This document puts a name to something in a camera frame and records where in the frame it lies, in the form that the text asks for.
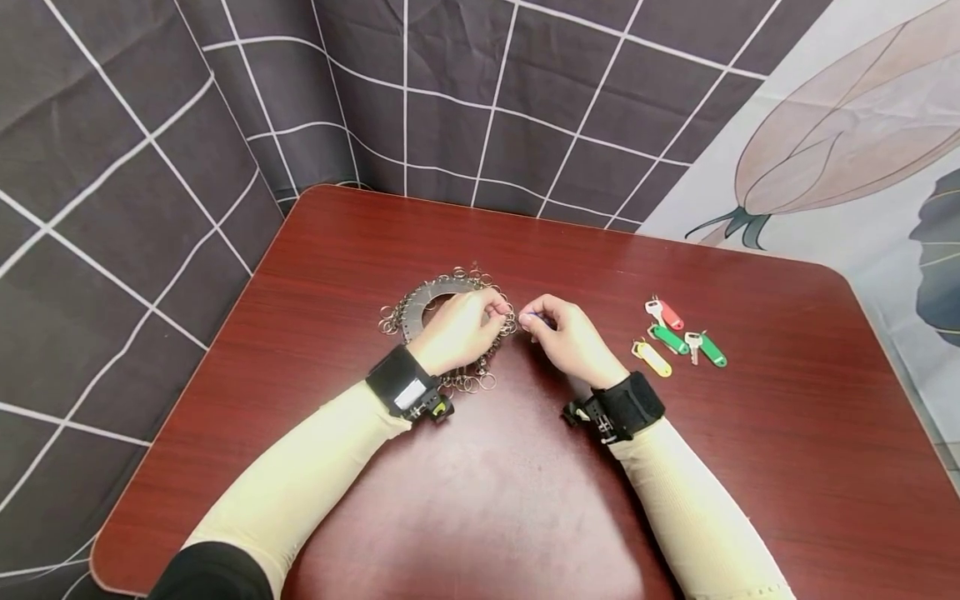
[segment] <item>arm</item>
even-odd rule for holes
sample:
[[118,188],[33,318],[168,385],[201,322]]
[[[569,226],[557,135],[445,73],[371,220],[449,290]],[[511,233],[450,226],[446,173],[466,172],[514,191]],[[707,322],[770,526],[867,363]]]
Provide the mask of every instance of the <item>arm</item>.
[[[551,317],[552,328],[529,313]],[[607,390],[630,374],[575,304],[540,297],[520,325],[563,372]],[[667,419],[610,445],[627,472],[663,556],[689,598],[794,598],[750,520]]]
[[[509,310],[493,289],[458,295],[437,311],[407,349],[431,376],[469,364],[491,346]],[[227,579],[240,573],[241,579],[262,581],[256,572],[262,570],[278,599],[287,571],[313,531],[374,452],[411,425],[392,417],[366,381],[330,400],[233,482],[187,539],[171,562],[176,568],[168,567],[151,598],[195,597],[199,588],[191,587],[190,579],[197,576],[205,578],[204,586],[229,589],[218,598],[257,596],[236,591],[248,587],[218,580],[224,564],[236,562],[239,549],[246,555],[239,556],[241,561],[252,559],[256,565],[228,568]],[[210,544],[200,546],[203,542],[219,543],[232,558],[218,556],[208,563],[203,558],[204,563],[197,565],[195,557],[210,556]],[[171,571],[178,577],[169,576]],[[217,581],[211,584],[210,579]]]

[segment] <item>wrist band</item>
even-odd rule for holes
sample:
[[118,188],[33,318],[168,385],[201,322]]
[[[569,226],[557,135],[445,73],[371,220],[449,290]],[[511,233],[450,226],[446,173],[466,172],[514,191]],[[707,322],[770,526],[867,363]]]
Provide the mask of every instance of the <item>wrist band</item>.
[[390,414],[410,421],[424,413],[436,422],[453,414],[453,403],[439,393],[437,383],[403,344],[391,350],[367,375],[367,385]]
[[574,400],[562,416],[570,425],[588,422],[603,444],[626,442],[655,423],[666,412],[643,373],[630,376],[607,390],[592,390],[586,400]]

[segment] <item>person's left hand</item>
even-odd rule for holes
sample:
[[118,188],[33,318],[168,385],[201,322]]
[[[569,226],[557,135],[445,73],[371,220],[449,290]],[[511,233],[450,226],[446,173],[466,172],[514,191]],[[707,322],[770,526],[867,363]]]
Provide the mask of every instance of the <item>person's left hand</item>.
[[490,349],[507,321],[510,305],[493,288],[448,300],[407,349],[436,377],[463,367]]

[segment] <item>reddish-brown tabletop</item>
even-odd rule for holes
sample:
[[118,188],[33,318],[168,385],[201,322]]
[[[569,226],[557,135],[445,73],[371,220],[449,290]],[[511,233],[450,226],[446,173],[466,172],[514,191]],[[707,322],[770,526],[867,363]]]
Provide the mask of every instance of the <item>reddish-brown tabletop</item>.
[[[306,192],[93,548],[145,595],[272,442],[396,344],[379,308],[477,261],[520,307],[579,303],[647,372],[803,599],[953,598],[960,502],[850,286],[820,266],[319,186]],[[657,294],[730,365],[630,354]],[[660,600],[677,594],[607,451],[558,418],[568,384],[522,334],[499,383],[387,444],[303,548],[284,596]]]

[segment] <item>checkered curtain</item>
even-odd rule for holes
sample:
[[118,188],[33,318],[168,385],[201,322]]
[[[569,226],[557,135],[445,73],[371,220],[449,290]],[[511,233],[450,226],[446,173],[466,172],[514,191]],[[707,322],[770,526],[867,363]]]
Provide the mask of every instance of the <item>checkered curtain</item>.
[[0,598],[90,546],[304,189],[634,232],[829,0],[0,6]]

